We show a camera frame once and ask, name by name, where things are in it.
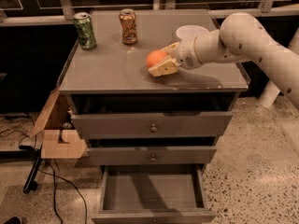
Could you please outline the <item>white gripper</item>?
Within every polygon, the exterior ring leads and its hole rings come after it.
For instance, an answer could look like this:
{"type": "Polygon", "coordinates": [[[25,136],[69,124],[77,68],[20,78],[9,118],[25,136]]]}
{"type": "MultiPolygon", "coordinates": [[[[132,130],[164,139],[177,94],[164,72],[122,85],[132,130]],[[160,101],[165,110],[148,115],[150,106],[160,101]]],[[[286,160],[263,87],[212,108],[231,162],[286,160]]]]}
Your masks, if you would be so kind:
{"type": "Polygon", "coordinates": [[[162,48],[167,55],[157,64],[149,68],[149,73],[153,77],[162,77],[175,74],[179,67],[186,70],[199,68],[202,64],[198,61],[195,52],[195,38],[183,39],[180,42],[175,42],[162,48]]]}

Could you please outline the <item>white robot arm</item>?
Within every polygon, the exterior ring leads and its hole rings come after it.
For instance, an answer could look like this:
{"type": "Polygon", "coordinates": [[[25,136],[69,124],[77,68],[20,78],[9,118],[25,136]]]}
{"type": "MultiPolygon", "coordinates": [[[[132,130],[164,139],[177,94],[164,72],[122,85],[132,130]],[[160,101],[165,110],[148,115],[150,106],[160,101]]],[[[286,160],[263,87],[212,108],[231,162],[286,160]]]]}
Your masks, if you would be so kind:
{"type": "Polygon", "coordinates": [[[214,31],[185,25],[177,29],[177,37],[178,42],[148,55],[147,67],[153,77],[208,63],[252,61],[294,106],[299,106],[299,54],[275,41],[250,14],[231,14],[214,31]]]}

